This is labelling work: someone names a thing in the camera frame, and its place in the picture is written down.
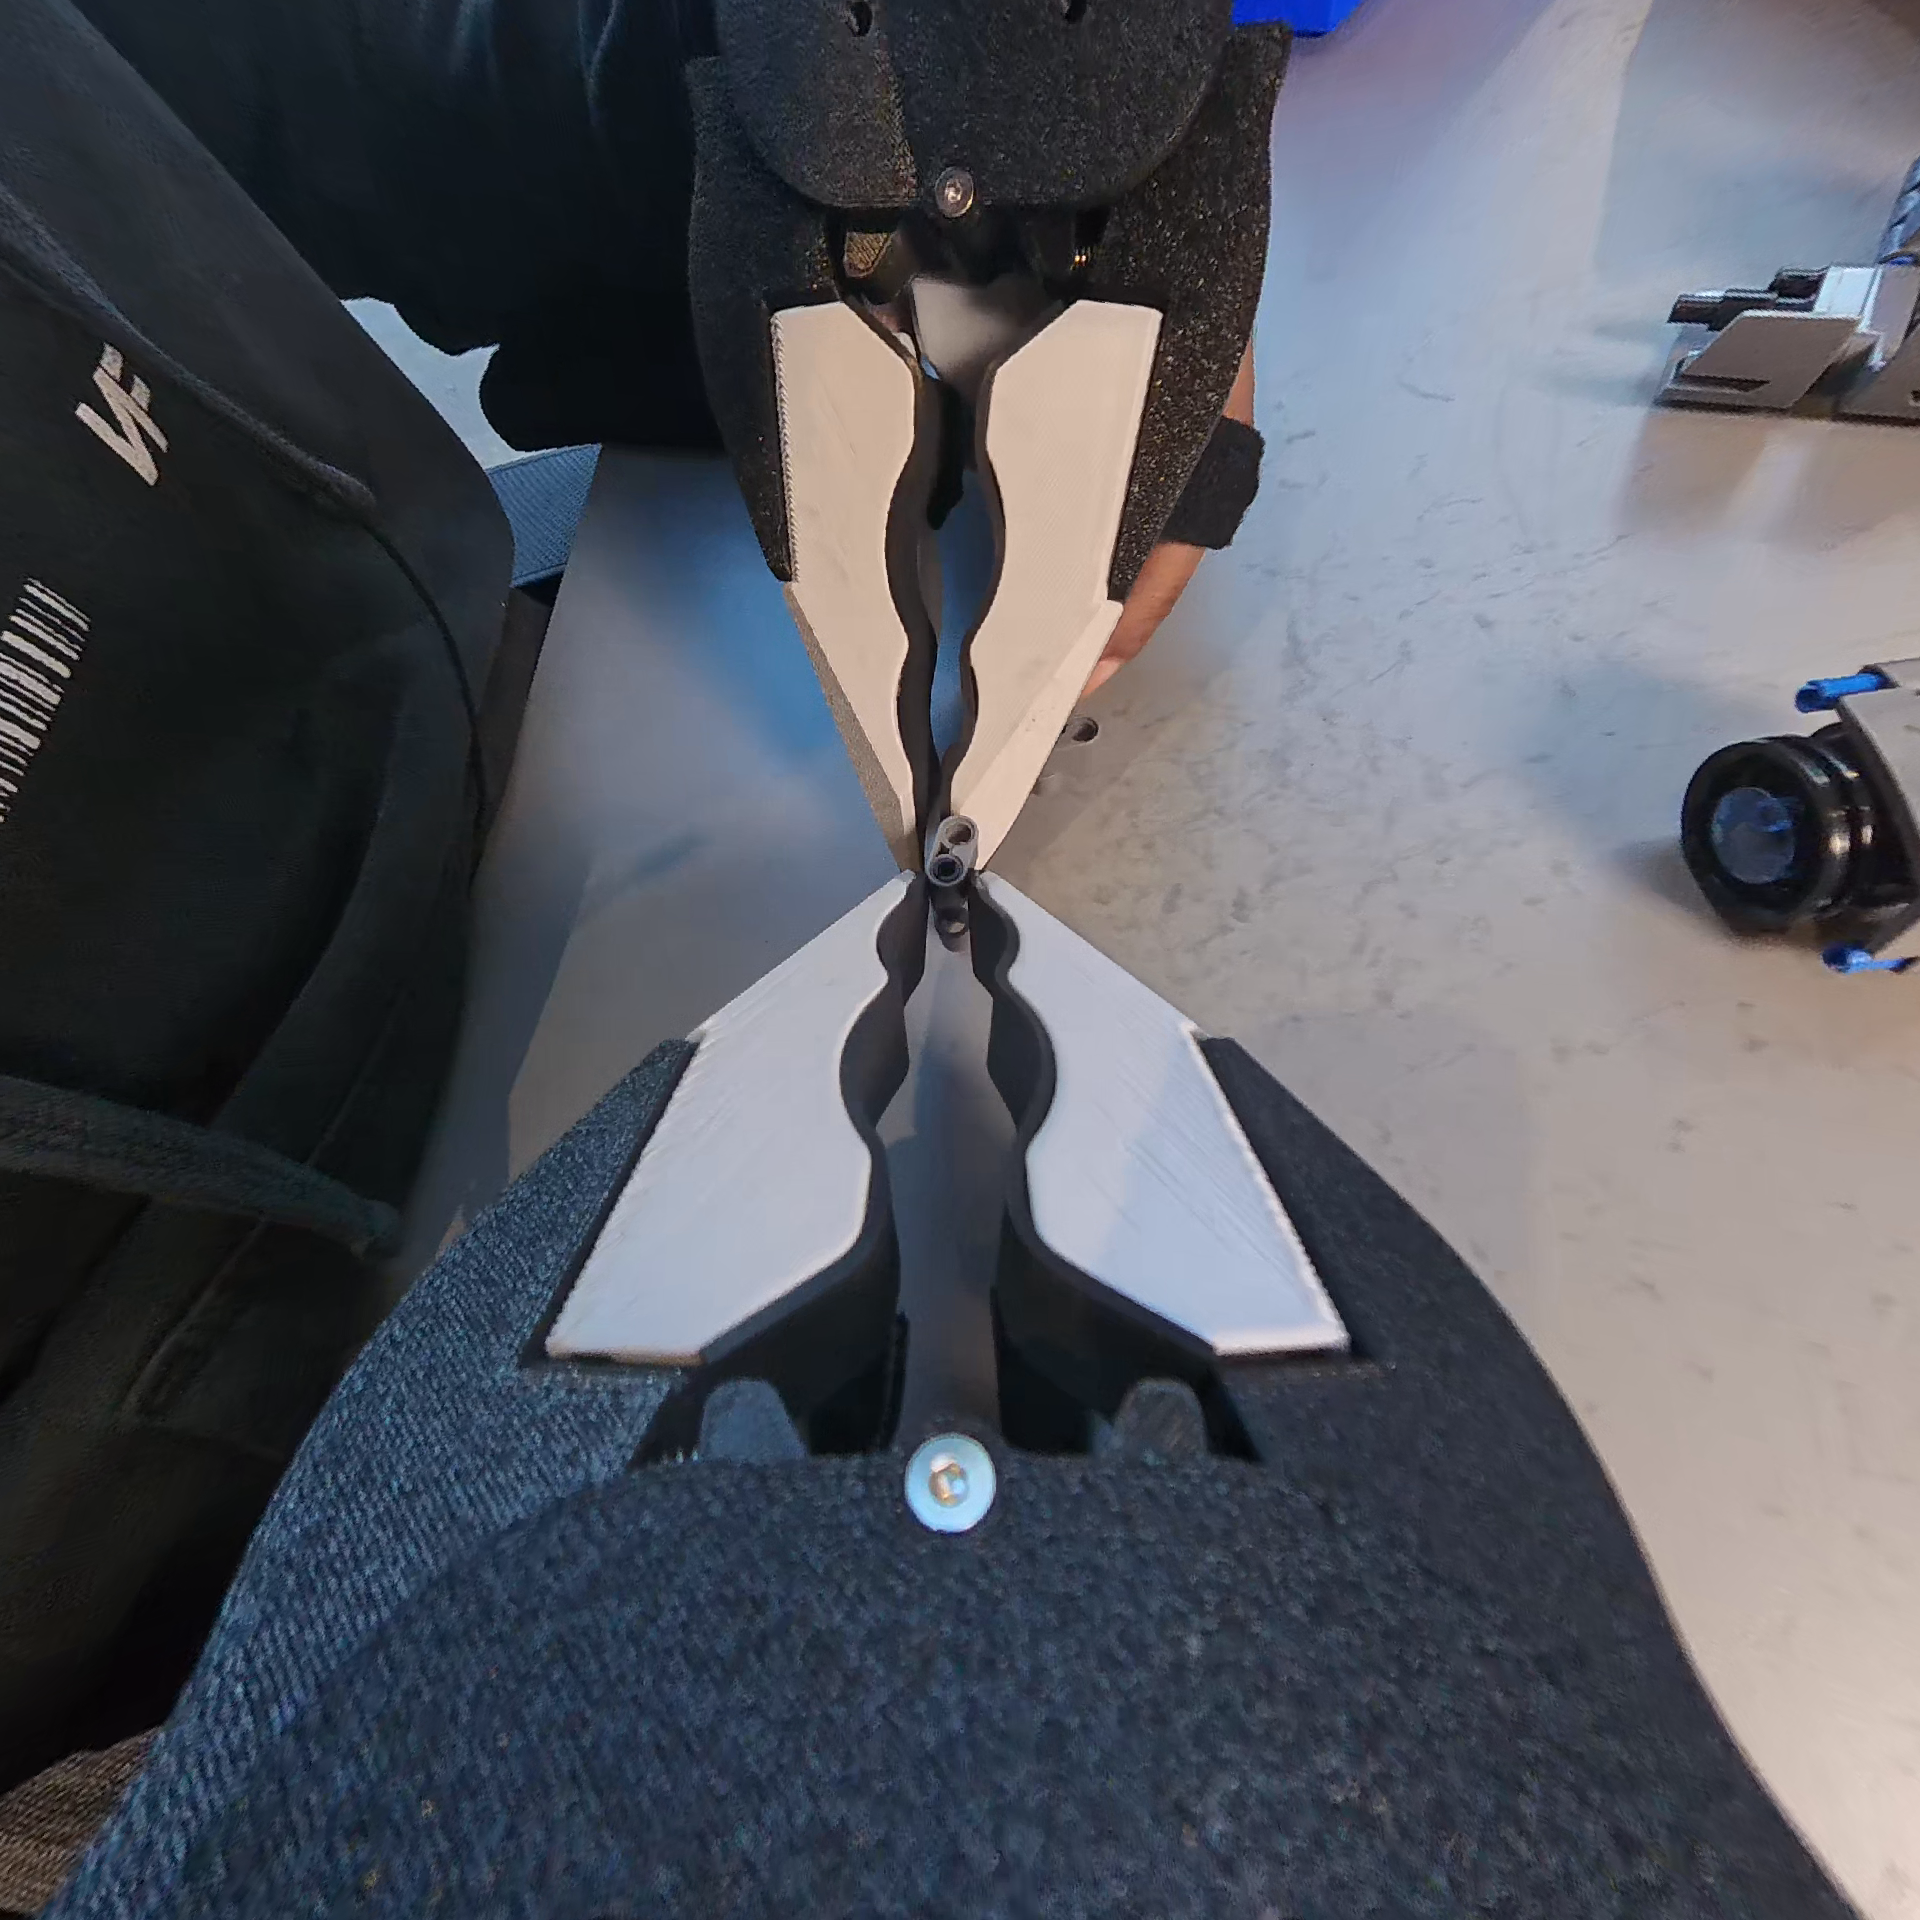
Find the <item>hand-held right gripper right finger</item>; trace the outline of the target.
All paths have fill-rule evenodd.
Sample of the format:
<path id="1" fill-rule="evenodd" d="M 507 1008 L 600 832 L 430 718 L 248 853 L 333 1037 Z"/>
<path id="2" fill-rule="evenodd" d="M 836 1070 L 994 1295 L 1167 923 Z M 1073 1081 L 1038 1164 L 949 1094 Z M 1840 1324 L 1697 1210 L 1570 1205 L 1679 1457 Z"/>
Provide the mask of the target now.
<path id="1" fill-rule="evenodd" d="M 978 881 L 978 938 L 1034 1250 L 1201 1354 L 1342 1354 L 1198 1026 L 996 874 Z"/>

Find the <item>person's black printed sweatshirt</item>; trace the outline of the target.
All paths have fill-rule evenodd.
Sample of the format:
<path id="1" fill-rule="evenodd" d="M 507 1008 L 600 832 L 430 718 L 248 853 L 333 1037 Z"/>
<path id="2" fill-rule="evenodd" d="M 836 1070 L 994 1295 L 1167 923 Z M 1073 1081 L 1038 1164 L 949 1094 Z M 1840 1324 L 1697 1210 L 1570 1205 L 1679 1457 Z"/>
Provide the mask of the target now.
<path id="1" fill-rule="evenodd" d="M 2 1788 L 146 1731 L 389 1309 L 514 535 L 346 297 L 504 329 L 579 4 L 2 4 Z"/>

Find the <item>grey black wheel assembly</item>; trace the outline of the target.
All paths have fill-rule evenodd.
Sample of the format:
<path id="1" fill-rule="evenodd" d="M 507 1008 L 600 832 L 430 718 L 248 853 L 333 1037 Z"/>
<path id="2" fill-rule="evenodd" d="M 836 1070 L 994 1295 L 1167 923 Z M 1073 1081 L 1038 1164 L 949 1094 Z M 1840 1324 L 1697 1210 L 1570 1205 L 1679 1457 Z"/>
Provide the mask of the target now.
<path id="1" fill-rule="evenodd" d="M 1831 975 L 1917 975 L 1917 661 L 1796 688 L 1817 732 L 1716 753 L 1683 803 L 1683 857 L 1743 934 L 1817 934 Z"/>

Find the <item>grey desk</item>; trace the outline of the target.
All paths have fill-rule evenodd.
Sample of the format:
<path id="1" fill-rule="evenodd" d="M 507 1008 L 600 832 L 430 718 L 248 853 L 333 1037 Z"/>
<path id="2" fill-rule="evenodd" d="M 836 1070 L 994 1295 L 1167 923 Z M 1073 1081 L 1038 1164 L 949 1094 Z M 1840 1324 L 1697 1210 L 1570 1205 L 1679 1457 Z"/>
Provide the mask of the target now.
<path id="1" fill-rule="evenodd" d="M 1732 941 L 1675 814 L 1917 649 L 1917 433 L 1654 393 L 1671 294 L 1863 263 L 1913 155 L 1917 4 L 1300 48 L 1257 510 L 999 866 L 1501 1298 L 1870 1917 L 1917 1917 L 1917 979 Z"/>

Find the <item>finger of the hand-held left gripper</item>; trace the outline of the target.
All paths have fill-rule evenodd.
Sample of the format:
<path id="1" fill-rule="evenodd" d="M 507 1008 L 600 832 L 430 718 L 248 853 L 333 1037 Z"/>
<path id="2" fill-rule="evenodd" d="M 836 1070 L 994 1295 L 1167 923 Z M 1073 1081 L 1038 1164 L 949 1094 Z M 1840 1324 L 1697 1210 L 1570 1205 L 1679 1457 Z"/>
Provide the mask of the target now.
<path id="1" fill-rule="evenodd" d="M 770 320 L 790 532 L 786 607 L 879 831 L 923 863 L 936 800 L 936 614 L 922 578 L 941 401 L 913 351 L 850 303 Z"/>
<path id="2" fill-rule="evenodd" d="M 972 730 L 947 809 L 986 868 L 1046 772 L 1119 622 L 1112 585 L 1163 317 L 1079 301 L 986 380 L 981 472 L 996 505 L 996 587 L 967 640 Z"/>

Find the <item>grey mesh chair seat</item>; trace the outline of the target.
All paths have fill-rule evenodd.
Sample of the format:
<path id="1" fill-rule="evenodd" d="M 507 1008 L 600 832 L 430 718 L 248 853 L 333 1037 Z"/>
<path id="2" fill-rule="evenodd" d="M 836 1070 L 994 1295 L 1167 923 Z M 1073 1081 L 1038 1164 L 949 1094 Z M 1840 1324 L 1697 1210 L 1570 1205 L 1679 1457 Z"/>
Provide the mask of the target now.
<path id="1" fill-rule="evenodd" d="M 517 543 L 514 587 L 547 607 L 559 598 L 598 458 L 598 446 L 571 446 L 486 472 Z"/>

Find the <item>grey brick block assembly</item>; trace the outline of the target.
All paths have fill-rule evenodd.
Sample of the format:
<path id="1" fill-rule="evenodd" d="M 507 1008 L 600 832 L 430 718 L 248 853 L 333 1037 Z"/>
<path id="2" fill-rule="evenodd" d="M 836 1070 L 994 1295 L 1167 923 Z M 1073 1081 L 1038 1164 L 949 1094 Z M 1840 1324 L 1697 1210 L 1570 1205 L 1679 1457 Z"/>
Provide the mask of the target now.
<path id="1" fill-rule="evenodd" d="M 1669 410 L 1796 413 L 1917 422 L 1917 178 L 1870 265 L 1784 267 L 1763 289 L 1675 297 L 1669 323 L 1696 328 L 1662 376 Z"/>

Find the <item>grey brick connector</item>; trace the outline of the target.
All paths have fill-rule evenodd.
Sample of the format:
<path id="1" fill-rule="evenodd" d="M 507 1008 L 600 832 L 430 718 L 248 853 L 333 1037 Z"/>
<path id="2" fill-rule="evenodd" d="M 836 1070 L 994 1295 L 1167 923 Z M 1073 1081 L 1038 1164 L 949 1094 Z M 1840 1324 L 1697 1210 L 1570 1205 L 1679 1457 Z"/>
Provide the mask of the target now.
<path id="1" fill-rule="evenodd" d="M 978 824 L 961 814 L 941 820 L 926 844 L 923 885 L 933 932 L 947 952 L 969 944 L 978 853 Z"/>

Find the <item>person's left hand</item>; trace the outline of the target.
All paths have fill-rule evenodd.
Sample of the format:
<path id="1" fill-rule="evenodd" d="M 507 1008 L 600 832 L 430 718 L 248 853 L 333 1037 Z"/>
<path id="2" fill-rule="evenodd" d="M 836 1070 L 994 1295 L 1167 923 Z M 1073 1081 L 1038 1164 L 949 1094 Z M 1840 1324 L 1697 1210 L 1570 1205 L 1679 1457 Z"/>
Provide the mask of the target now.
<path id="1" fill-rule="evenodd" d="M 1097 664 L 1090 668 L 1090 681 L 1084 682 L 1084 700 L 1101 694 L 1117 673 L 1134 664 L 1143 648 L 1157 638 L 1167 618 L 1176 610 L 1179 598 L 1186 594 L 1190 581 L 1196 578 L 1198 565 L 1205 563 L 1205 549 L 1193 543 L 1160 543 L 1141 575 L 1134 591 L 1122 601 L 1115 635 L 1101 649 Z"/>

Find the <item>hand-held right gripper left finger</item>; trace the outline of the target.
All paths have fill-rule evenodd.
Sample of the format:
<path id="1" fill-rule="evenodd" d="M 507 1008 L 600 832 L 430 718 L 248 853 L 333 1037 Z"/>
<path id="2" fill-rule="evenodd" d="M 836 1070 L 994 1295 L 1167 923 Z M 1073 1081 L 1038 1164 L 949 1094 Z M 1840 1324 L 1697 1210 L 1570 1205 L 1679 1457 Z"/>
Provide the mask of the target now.
<path id="1" fill-rule="evenodd" d="M 691 1032 L 549 1359 L 711 1361 L 892 1225 L 879 1116 L 906 1081 L 922 885 L 887 879 Z"/>

